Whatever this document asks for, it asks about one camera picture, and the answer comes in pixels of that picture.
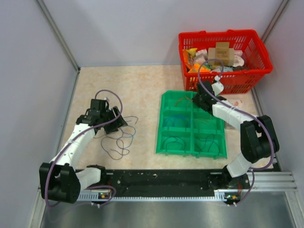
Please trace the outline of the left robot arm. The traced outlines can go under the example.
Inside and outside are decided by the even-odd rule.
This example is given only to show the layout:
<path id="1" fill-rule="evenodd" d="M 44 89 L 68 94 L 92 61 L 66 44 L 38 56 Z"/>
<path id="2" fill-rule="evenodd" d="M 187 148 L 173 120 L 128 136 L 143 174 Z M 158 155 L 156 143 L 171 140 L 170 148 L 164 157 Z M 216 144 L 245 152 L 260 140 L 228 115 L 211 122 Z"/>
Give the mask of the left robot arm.
<path id="1" fill-rule="evenodd" d="M 85 114 L 80 115 L 69 139 L 61 152 L 50 162 L 44 162 L 39 168 L 41 197 L 44 200 L 75 203 L 81 191 L 95 185 L 103 188 L 108 177 L 105 167 L 88 165 L 83 170 L 77 170 L 76 165 L 88 143 L 99 130 L 106 133 L 117 132 L 127 126 L 119 114 L 117 106 L 111 107 L 109 100 L 92 99 Z"/>

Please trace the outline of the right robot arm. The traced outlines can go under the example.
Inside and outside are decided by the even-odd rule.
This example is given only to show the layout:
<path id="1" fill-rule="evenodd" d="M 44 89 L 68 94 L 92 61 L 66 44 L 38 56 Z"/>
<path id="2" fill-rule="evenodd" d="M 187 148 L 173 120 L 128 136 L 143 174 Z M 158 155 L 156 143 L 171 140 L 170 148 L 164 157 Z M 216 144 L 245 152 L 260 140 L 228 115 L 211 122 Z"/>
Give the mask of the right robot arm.
<path id="1" fill-rule="evenodd" d="M 233 188 L 248 170 L 262 171 L 272 165 L 279 142 L 269 116 L 255 116 L 238 109 L 226 98 L 218 96 L 222 90 L 220 82 L 199 81 L 192 102 L 239 130 L 241 152 L 222 169 L 221 177 L 225 187 Z"/>

